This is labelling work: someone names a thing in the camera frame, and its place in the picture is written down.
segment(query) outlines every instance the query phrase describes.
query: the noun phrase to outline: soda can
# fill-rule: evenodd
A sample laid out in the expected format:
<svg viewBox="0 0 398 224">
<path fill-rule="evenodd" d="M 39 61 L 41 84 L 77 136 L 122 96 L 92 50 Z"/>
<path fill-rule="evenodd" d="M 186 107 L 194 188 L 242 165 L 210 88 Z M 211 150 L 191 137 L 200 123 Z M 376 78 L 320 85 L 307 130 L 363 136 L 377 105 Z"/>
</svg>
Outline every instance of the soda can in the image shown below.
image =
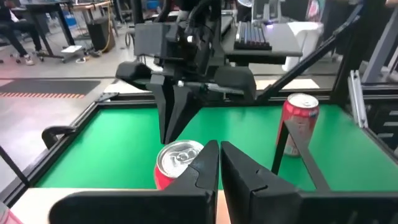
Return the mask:
<svg viewBox="0 0 398 224">
<path fill-rule="evenodd" d="M 280 119 L 277 142 L 279 140 L 282 122 L 293 121 L 298 125 L 302 140 L 304 140 L 308 145 L 311 141 L 318 115 L 319 102 L 315 97 L 304 93 L 294 93 L 289 95 L 282 108 L 282 117 Z M 300 155 L 299 150 L 297 150 L 297 147 L 290 135 L 287 137 L 284 154 L 290 156 Z"/>
<path fill-rule="evenodd" d="M 0 224 L 23 224 L 11 210 L 0 202 Z"/>
<path fill-rule="evenodd" d="M 179 177 L 203 149 L 203 145 L 192 140 L 174 141 L 163 147 L 157 155 L 155 184 L 165 189 Z"/>
</svg>

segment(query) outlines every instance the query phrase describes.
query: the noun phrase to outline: black metal frame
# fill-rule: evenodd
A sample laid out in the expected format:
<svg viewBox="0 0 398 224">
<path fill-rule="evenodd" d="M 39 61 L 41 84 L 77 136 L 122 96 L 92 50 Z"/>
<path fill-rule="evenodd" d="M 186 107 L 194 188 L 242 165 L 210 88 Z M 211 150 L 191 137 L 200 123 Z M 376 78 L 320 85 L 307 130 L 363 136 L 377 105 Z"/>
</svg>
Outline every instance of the black metal frame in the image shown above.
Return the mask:
<svg viewBox="0 0 398 224">
<path fill-rule="evenodd" d="M 315 96 L 320 104 L 335 104 L 330 100 L 330 95 L 333 93 L 326 89 L 316 90 L 281 90 L 274 97 L 268 101 L 268 105 L 282 105 L 286 98 L 293 93 L 307 93 Z M 373 104 L 375 102 L 391 102 L 398 100 L 398 95 L 391 95 L 391 93 L 398 93 L 398 86 L 384 87 L 381 89 L 370 87 L 364 88 L 364 100 L 366 104 Z M 46 150 L 40 159 L 36 160 L 35 164 L 31 164 L 22 173 L 26 176 L 28 183 L 16 178 L 10 185 L 0 193 L 0 200 L 6 205 L 12 206 L 16 203 L 19 197 L 31 186 L 34 186 L 44 174 L 51 168 L 55 161 L 68 149 L 69 145 L 75 138 L 84 130 L 86 125 L 100 110 L 106 109 L 128 109 L 128 108 L 156 108 L 156 103 L 152 93 L 138 93 L 138 94 L 106 94 L 111 97 L 111 101 L 104 101 L 107 98 L 101 98 L 101 101 L 91 104 L 74 122 L 73 131 L 69 129 L 69 133 L 63 135 L 49 150 Z M 232 106 L 263 106 L 260 103 L 237 103 L 231 101 L 214 102 L 207 105 L 209 107 L 232 107 Z M 398 159 L 394 157 L 388 146 L 383 143 L 369 128 L 363 128 L 363 131 L 383 150 L 391 159 L 398 164 Z"/>
<path fill-rule="evenodd" d="M 356 30 L 353 36 L 363 35 L 361 32 Z M 353 41 L 350 42 L 348 47 L 348 55 L 361 55 L 362 49 L 357 45 L 352 47 Z M 288 83 L 287 80 L 296 77 L 296 73 L 290 73 L 288 77 L 282 79 L 283 82 L 277 82 L 273 85 L 273 89 L 277 91 L 272 92 L 272 96 L 267 100 L 266 105 L 282 105 L 286 98 L 293 93 L 307 93 L 315 96 L 320 104 L 336 104 L 345 110 L 348 101 L 347 91 L 347 78 L 349 70 L 357 69 L 358 60 L 353 60 L 349 57 L 344 57 L 341 67 L 337 74 L 336 82 L 334 87 L 329 89 L 317 89 L 317 90 L 281 90 L 282 87 Z M 391 103 L 398 100 L 398 86 L 365 86 L 363 89 L 364 102 L 365 104 L 380 104 L 380 103 Z M 263 91 L 257 91 L 257 95 L 261 95 Z M 152 93 L 139 93 L 139 94 L 114 94 L 106 95 L 107 97 L 101 97 L 101 100 L 91 104 L 74 122 L 73 131 L 64 134 L 58 141 L 53 141 L 50 144 L 46 144 L 50 147 L 48 151 L 45 151 L 40 155 L 40 159 L 36 160 L 35 164 L 31 164 L 27 169 L 23 170 L 22 173 L 26 176 L 25 178 L 16 178 L 11 184 L 0 193 L 0 200 L 6 205 L 11 207 L 19 197 L 30 187 L 34 186 L 40 178 L 51 168 L 54 162 L 62 155 L 63 152 L 69 147 L 69 145 L 75 140 L 90 120 L 95 116 L 99 110 L 109 108 L 156 108 L 154 96 Z M 104 100 L 110 98 L 111 101 L 104 102 Z M 219 101 L 211 102 L 207 106 L 211 107 L 225 107 L 225 106 L 264 106 L 263 101 L 257 101 L 254 103 L 245 102 L 232 102 L 232 101 Z M 398 159 L 394 157 L 388 146 L 383 143 L 369 128 L 362 129 L 395 163 L 398 164 Z"/>
<path fill-rule="evenodd" d="M 330 187 L 325 177 L 323 176 L 322 171 L 319 169 L 317 163 L 313 159 L 310 151 L 308 150 L 308 146 L 305 142 L 303 142 L 303 139 L 300 137 L 299 128 L 292 121 L 282 122 L 282 127 L 280 129 L 280 135 L 276 145 L 275 157 L 274 161 L 272 162 L 271 171 L 275 175 L 278 175 L 280 163 L 282 162 L 287 138 L 289 135 L 296 145 L 297 150 L 300 153 L 304 165 L 307 168 L 307 171 L 310 174 L 312 182 L 314 183 L 317 190 L 330 191 Z"/>
<path fill-rule="evenodd" d="M 21 180 L 24 184 L 29 184 L 26 176 L 22 173 L 20 168 L 18 168 L 17 164 L 11 159 L 11 157 L 7 154 L 7 152 L 0 146 L 0 156 L 4 159 L 4 162 L 14 171 L 17 175 L 17 178 Z"/>
</svg>

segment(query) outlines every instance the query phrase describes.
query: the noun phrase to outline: floor mat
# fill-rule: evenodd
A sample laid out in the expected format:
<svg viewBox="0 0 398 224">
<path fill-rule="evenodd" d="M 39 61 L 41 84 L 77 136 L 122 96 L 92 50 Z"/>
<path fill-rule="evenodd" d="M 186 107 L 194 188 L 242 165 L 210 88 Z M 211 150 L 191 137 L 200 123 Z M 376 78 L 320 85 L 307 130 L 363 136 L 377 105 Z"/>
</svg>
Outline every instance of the floor mat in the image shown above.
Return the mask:
<svg viewBox="0 0 398 224">
<path fill-rule="evenodd" d="M 100 81 L 14 80 L 0 86 L 0 97 L 83 98 Z"/>
</svg>

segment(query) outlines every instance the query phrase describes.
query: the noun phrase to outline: green table surface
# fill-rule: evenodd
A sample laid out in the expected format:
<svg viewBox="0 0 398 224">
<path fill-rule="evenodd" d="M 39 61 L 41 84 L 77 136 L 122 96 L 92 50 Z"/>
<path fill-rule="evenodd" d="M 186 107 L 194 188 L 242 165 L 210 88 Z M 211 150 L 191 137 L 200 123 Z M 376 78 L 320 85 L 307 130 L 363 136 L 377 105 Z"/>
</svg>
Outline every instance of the green table surface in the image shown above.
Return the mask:
<svg viewBox="0 0 398 224">
<path fill-rule="evenodd" d="M 229 141 L 270 169 L 281 109 L 204 108 L 179 139 Z M 156 109 L 104 109 L 36 187 L 154 189 L 162 147 Z M 333 190 L 398 190 L 394 161 L 337 106 L 321 105 L 309 150 Z M 301 158 L 284 156 L 279 175 L 301 189 L 315 188 Z"/>
</svg>

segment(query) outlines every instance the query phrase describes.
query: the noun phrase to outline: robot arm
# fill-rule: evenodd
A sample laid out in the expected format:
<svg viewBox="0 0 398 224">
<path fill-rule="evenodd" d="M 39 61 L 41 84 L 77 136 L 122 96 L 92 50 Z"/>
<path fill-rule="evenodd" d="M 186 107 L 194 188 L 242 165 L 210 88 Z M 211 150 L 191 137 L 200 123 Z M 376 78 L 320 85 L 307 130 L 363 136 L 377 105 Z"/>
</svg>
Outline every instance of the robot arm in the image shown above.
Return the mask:
<svg viewBox="0 0 398 224">
<path fill-rule="evenodd" d="M 166 1 L 158 22 L 135 26 L 134 54 L 153 56 L 163 70 L 123 62 L 116 72 L 117 78 L 154 94 L 162 144 L 176 140 L 208 103 L 230 97 L 252 101 L 256 93 L 251 71 L 226 63 L 220 42 L 220 0 L 179 0 L 177 21 L 163 22 L 169 4 Z"/>
<path fill-rule="evenodd" d="M 302 142 L 294 123 L 284 123 L 272 170 L 258 164 L 230 142 L 209 141 L 184 172 L 163 190 L 78 192 L 58 201 L 51 224 L 62 223 L 189 223 L 307 224 L 397 223 L 396 192 L 330 190 L 306 144 L 297 147 L 316 190 L 304 191 L 278 176 L 290 133 Z M 313 170 L 319 175 L 311 175 Z M 218 191 L 219 175 L 224 191 Z"/>
</svg>

